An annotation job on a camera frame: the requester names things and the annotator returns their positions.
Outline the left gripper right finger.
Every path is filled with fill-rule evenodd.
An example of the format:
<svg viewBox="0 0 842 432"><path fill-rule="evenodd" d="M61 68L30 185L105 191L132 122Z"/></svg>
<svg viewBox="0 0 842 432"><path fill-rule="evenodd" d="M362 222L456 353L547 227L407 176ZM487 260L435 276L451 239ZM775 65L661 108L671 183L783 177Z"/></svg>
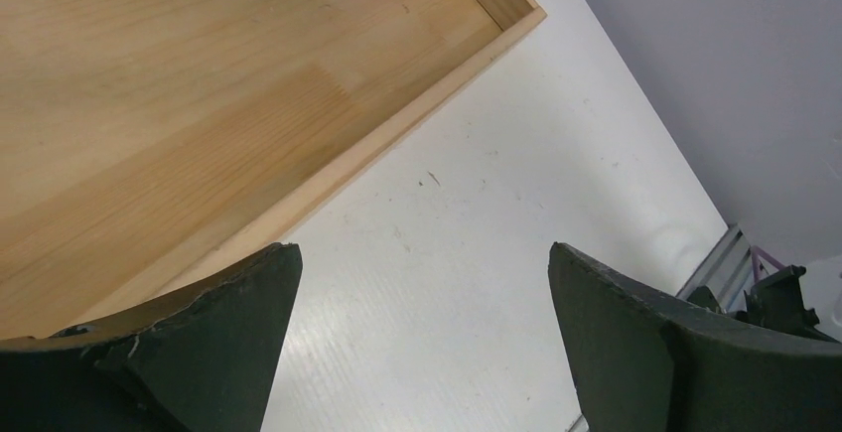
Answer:
<svg viewBox="0 0 842 432"><path fill-rule="evenodd" d="M840 429L840 343L713 313L566 243L548 278L591 430Z"/></svg>

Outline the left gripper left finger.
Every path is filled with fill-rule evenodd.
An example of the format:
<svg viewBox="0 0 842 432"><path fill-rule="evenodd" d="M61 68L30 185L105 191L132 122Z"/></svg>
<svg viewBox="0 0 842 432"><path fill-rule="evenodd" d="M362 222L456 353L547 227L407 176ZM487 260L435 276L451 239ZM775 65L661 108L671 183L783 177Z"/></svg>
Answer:
<svg viewBox="0 0 842 432"><path fill-rule="evenodd" d="M49 337L1 344L5 431L257 431L303 272L272 243Z"/></svg>

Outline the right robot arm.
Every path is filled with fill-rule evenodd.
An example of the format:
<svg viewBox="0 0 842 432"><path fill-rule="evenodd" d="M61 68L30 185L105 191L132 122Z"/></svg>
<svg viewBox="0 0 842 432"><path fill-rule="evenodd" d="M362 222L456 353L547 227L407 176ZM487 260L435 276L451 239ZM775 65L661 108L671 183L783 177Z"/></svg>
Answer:
<svg viewBox="0 0 842 432"><path fill-rule="evenodd" d="M725 312L707 286L697 287L687 298L693 305L742 323L801 338L839 344L815 328L820 323L816 311L806 309L799 280L807 273L804 266L790 265L762 279L744 291L745 310Z"/></svg>

